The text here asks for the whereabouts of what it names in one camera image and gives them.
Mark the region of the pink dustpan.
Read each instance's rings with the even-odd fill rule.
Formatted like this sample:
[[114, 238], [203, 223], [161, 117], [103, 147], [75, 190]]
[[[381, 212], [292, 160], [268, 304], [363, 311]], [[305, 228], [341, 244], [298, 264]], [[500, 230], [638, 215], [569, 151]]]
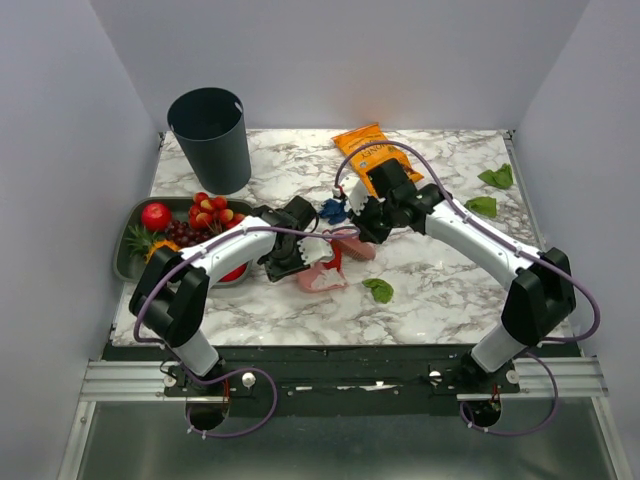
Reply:
[[310, 269], [296, 275], [298, 287], [307, 293], [321, 293], [345, 288], [348, 284], [342, 271], [342, 252], [335, 241], [330, 245], [333, 258], [315, 263]]

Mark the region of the white paper scrap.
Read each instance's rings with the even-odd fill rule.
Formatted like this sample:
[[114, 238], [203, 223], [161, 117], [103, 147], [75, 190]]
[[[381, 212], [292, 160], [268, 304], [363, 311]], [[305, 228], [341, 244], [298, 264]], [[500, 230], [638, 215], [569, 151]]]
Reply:
[[309, 290], [311, 292], [324, 292], [341, 289], [347, 286], [347, 280], [342, 272], [336, 270], [316, 270], [311, 276]]

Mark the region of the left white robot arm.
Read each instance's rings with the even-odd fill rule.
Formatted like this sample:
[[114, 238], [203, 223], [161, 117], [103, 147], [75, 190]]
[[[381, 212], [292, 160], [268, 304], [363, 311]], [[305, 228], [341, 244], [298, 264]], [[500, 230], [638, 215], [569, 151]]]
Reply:
[[300, 233], [316, 219], [311, 203], [296, 196], [282, 208], [253, 209], [238, 226], [202, 244], [152, 254], [129, 311], [189, 369], [187, 382], [197, 393], [214, 393], [222, 380], [221, 357], [201, 330], [209, 290], [251, 262], [263, 266], [272, 282], [309, 269]]

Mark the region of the pink hand brush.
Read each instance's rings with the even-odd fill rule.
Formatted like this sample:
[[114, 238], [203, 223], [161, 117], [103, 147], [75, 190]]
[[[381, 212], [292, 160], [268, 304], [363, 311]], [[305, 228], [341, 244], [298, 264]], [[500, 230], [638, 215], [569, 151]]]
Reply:
[[342, 255], [358, 260], [371, 261], [376, 257], [376, 251], [372, 244], [361, 241], [358, 237], [348, 237], [337, 240], [342, 251]]

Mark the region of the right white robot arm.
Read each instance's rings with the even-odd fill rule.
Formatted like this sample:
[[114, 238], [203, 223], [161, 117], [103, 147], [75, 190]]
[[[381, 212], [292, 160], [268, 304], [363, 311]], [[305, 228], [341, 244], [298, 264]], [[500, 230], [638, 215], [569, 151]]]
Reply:
[[564, 252], [541, 252], [514, 240], [465, 210], [437, 184], [416, 185], [397, 160], [375, 167], [367, 182], [346, 177], [340, 190], [361, 241], [382, 244], [392, 230], [409, 228], [455, 249], [506, 290], [499, 324], [460, 367], [467, 389], [485, 390], [496, 380], [497, 370], [536, 346], [574, 311], [575, 291]]

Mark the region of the red paper scrap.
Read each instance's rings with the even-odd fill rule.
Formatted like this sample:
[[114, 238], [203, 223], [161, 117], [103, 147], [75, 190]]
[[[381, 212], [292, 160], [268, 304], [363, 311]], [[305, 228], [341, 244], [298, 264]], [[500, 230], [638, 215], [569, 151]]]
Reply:
[[324, 263], [324, 267], [327, 270], [336, 270], [337, 272], [341, 272], [342, 271], [342, 251], [341, 248], [339, 246], [339, 243], [337, 240], [332, 240], [330, 242], [331, 247], [332, 247], [332, 251], [333, 251], [333, 259], [330, 260], [329, 262], [325, 262]]

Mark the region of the green paper scrap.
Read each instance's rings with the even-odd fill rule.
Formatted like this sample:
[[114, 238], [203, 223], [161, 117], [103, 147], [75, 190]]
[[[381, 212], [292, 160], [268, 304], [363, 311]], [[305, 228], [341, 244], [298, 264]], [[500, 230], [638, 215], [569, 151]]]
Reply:
[[362, 285], [368, 288], [377, 303], [387, 304], [394, 295], [394, 289], [391, 284], [383, 279], [370, 278], [362, 281]]
[[478, 196], [469, 199], [464, 206], [469, 211], [487, 218], [496, 218], [498, 214], [497, 200], [491, 196]]
[[485, 184], [506, 190], [514, 184], [512, 167], [510, 164], [503, 164], [497, 170], [485, 170], [478, 175], [478, 178]]

